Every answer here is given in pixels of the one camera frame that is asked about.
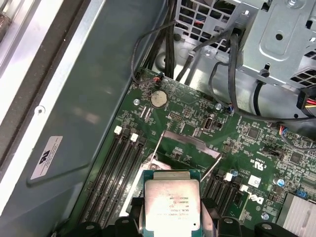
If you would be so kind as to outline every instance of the screw hole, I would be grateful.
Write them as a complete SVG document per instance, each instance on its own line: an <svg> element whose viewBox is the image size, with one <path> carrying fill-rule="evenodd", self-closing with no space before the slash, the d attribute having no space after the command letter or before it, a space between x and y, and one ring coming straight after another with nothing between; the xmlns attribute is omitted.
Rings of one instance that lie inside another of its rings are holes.
<svg viewBox="0 0 316 237"><path fill-rule="evenodd" d="M86 230L92 230L94 228L94 226L90 225L90 226L87 226L85 229Z"/></svg>
<svg viewBox="0 0 316 237"><path fill-rule="evenodd" d="M283 39L283 35L281 35L281 34L276 34L276 39L277 39L277 40L282 40L282 39Z"/></svg>

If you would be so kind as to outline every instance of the wire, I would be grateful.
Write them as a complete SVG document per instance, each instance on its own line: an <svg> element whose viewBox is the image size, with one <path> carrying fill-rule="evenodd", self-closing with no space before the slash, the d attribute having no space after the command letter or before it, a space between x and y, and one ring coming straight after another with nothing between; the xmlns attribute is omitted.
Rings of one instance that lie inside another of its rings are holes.
<svg viewBox="0 0 316 237"><path fill-rule="evenodd" d="M313 101L313 100L307 100L307 103L311 105L316 105L316 101Z"/></svg>
<svg viewBox="0 0 316 237"><path fill-rule="evenodd" d="M136 77L135 77L135 55L136 55L136 52L137 52L137 49L138 49L138 46L140 44L140 42L142 41L143 38L145 38L146 36L149 36L153 33L157 33L169 26L172 26L172 25L175 25L177 24L176 21L172 21L172 22L169 22L167 24L163 24L162 26L159 26L157 27L156 29L152 30L152 31L149 31L145 34L143 34L140 38L138 38L138 40L136 41L135 45L134 45L134 49L133 49L133 54L132 54L132 58L131 58L131 64L130 64L130 70L131 70L131 74L132 74L132 79L133 81L138 84L138 85L142 85L142 84L146 84L146 83L149 83L151 81L153 81L152 79L149 79L149 80L145 80L145 81L139 81Z"/></svg>
<svg viewBox="0 0 316 237"><path fill-rule="evenodd" d="M298 149L298 150L301 150L301 151L316 151L316 147L312 147L312 148L302 148L302 147L297 147L293 144L291 144L287 138L285 137L285 134L286 132L288 131L288 128L287 127L284 127L284 126L280 126L280 129L279 129L279 135L281 137L281 139L283 140L283 142L285 142L285 144L287 144L289 147L291 148L294 148L294 149Z"/></svg>
<svg viewBox="0 0 316 237"><path fill-rule="evenodd" d="M210 75L210 77L209 77L209 79L208 79L208 89L209 89L209 92L211 93L211 96L212 96L218 103L220 103L220 104L222 104L222 106L228 108L228 107L229 107L229 104L227 104L227 103L221 101L221 100L217 97L217 95L215 94L215 92L214 92L214 90L213 90L213 86L212 86L212 81L213 81L213 79L214 79L214 76L215 76L215 74L216 74L216 72L217 72L217 68L218 68L219 65L227 66L228 64L227 64L227 63L223 63L223 62L217 62L217 63L214 65L213 70L212 70L212 72L211 72L211 75Z"/></svg>
<svg viewBox="0 0 316 237"><path fill-rule="evenodd" d="M312 148L297 147L297 146L291 144L284 135L281 135L281 139L283 140L283 142L285 142L291 148L298 149L298 150L305 151L305 152L306 151L316 151L316 147L312 147Z"/></svg>
<svg viewBox="0 0 316 237"><path fill-rule="evenodd" d="M169 1L169 9L167 12L167 16L166 16L166 21L170 22L172 20L172 12L174 9L174 4L175 1L174 0L170 0ZM165 38L165 45L166 45L166 50L165 50L165 66L164 66L164 73L166 75L166 77L172 78L171 74L172 74L172 68L174 65L171 65L171 57L172 55L174 56L174 48L173 48L173 32L171 32L171 28L173 27L168 27L165 31L166 31L166 38Z"/></svg>
<svg viewBox="0 0 316 237"><path fill-rule="evenodd" d="M253 93L253 108L255 110L256 115L261 115L259 110L259 94L262 86L265 85L264 82L258 80L255 92Z"/></svg>
<svg viewBox="0 0 316 237"><path fill-rule="evenodd" d="M257 116L245 110L238 108L237 97L236 97L236 68L237 68L237 57L238 57L238 35L232 34L230 38L231 50L229 54L228 63L228 93L233 105L235 112L245 118L253 119L257 121L273 122L273 123L289 123L289 122L310 122L315 121L316 117L312 118L271 118Z"/></svg>
<svg viewBox="0 0 316 237"><path fill-rule="evenodd" d="M219 35L216 35L216 36L214 36L214 37L212 37L212 38L210 38L210 39L204 41L203 43L199 44L199 45L196 46L192 51L193 51L194 53L196 53L196 52L198 52L201 48L203 48L203 47L205 47L205 46L208 46L208 45L210 45L210 44L216 43L217 41L220 41L220 40L226 38L230 33L231 33L231 31L230 31L230 30L227 30L227 31L225 31L225 32L223 32L223 33L221 33L221 34L219 34ZM180 72L179 75L177 76L176 81L180 81L180 80L181 80L181 78L184 76L184 74L186 73L186 71L189 69L190 64L192 63L192 61L193 61L193 56L192 56L192 55L189 55L188 58L187 58L187 60L186 60L186 62L185 62L185 64L184 64L184 66L183 66L183 68L182 68L182 70L181 70L181 72Z"/></svg>

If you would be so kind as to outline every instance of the black connector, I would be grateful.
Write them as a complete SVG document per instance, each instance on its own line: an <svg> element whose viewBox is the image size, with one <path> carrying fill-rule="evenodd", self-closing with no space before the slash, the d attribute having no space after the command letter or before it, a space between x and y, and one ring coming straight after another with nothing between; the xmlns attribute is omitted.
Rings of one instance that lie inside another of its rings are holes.
<svg viewBox="0 0 316 237"><path fill-rule="evenodd" d="M312 85L306 88L302 88L297 96L296 107L300 110L304 110L306 102L309 98L316 97L316 85Z"/></svg>

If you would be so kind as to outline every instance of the black cable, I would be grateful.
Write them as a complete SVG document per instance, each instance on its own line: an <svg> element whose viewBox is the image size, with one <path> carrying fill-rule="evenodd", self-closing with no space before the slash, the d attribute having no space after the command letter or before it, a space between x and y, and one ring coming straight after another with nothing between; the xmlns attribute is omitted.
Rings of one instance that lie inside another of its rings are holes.
<svg viewBox="0 0 316 237"><path fill-rule="evenodd" d="M224 38L226 38L227 36L229 36L229 34L231 33L230 30L225 31L217 36L214 36L210 39L208 39L207 41L204 41L203 43L199 44L197 47L195 47L192 51L194 53L198 52L201 48L208 46L210 44L216 43L217 41L220 41ZM193 61L193 56L189 55L189 57L187 58L187 61L185 62L183 69L181 70L181 72L179 73L179 75L176 78L176 81L180 81L181 78L183 77L183 75L186 73L187 69L190 67L190 64Z"/></svg>
<svg viewBox="0 0 316 237"><path fill-rule="evenodd" d="M261 115L260 110L259 110L259 94L263 85L265 85L265 83L258 80L255 92L253 93L253 108L255 110L256 115L258 116Z"/></svg>
<svg viewBox="0 0 316 237"><path fill-rule="evenodd" d="M177 24L176 21L172 21L172 22L169 22L167 24L163 24L162 26L160 27L157 27L156 29L152 30L152 31L149 31L145 34L143 34L140 38L138 38L138 40L136 41L135 45L134 45L134 49L133 49L133 53L132 53L132 57L131 57L131 64L130 64L130 70L131 70L131 75L132 75L132 79L133 81L138 84L138 85L141 85L141 84L146 84L146 83L149 83L151 81L153 81L152 79L149 79L149 80L145 80L145 81L138 81L138 79L135 77L135 56L136 56L136 52L137 52L137 49L138 49L138 46L140 44L140 42L142 41L143 38L145 38L146 36L149 36L153 33L157 33L169 26L173 26Z"/></svg>
<svg viewBox="0 0 316 237"><path fill-rule="evenodd" d="M170 0L169 1L169 8L168 8L168 12L167 12L167 16L166 16L166 21L167 22L170 22L171 19L172 19L172 11L173 11L173 6L174 6L174 0ZM164 62L165 62L165 66L164 66L164 74L166 77L170 77L171 76L171 65L170 65L170 51L171 51L171 44L170 44L170 30L169 30L170 27L168 27L165 31L166 31L166 42L165 42L165 45L166 45L166 51L165 51L165 59L164 59Z"/></svg>
<svg viewBox="0 0 316 237"><path fill-rule="evenodd" d="M227 108L227 107L229 106L229 104L227 104L227 103L221 101L221 100L217 97L217 95L215 94L215 92L214 92L214 90L213 90L213 86L212 86L212 81L213 81L213 79L214 79L214 77L215 77L215 74L216 74L216 72L217 72L217 68L218 68L219 65L228 66L227 63L223 63L223 62L217 62L217 63L214 65L213 70L212 70L211 75L210 75L209 80L208 80L208 89L209 89L209 92L211 93L211 96L212 96L218 103L222 104L224 107Z"/></svg>
<svg viewBox="0 0 316 237"><path fill-rule="evenodd" d="M171 13L171 20L174 20L176 16L176 2L174 1L172 13ZM174 27L169 27L167 30L169 30L169 63L170 63L170 78L173 79L174 76L174 65L175 65L175 54L174 54Z"/></svg>
<svg viewBox="0 0 316 237"><path fill-rule="evenodd" d="M162 30L158 33L155 42L153 43L152 48L150 49L147 58L144 61L143 67L152 69L155 63L155 59L159 53L161 45L163 43L164 38L166 37L166 30Z"/></svg>
<svg viewBox="0 0 316 237"><path fill-rule="evenodd" d="M271 118L257 116L252 113L249 113L245 110L238 108L237 97L236 97L236 68L237 68L237 57L238 57L238 35L232 34L230 38L231 49L229 54L229 63L228 63L228 93L234 108L234 111L248 119L273 122L273 123L289 123L289 122L310 122L315 121L314 118Z"/></svg>

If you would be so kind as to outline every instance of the integrated circuit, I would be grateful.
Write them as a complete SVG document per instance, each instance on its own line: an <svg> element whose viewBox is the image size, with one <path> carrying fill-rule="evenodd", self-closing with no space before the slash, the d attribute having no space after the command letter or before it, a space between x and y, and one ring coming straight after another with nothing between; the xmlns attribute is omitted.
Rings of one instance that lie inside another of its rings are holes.
<svg viewBox="0 0 316 237"><path fill-rule="evenodd" d="M303 155L293 152L292 156L290 158L290 162L294 163L294 164L299 164L301 159L302 159Z"/></svg>
<svg viewBox="0 0 316 237"><path fill-rule="evenodd" d="M251 127L248 131L248 137L251 137L252 139L256 140L259 135L259 130L257 128Z"/></svg>

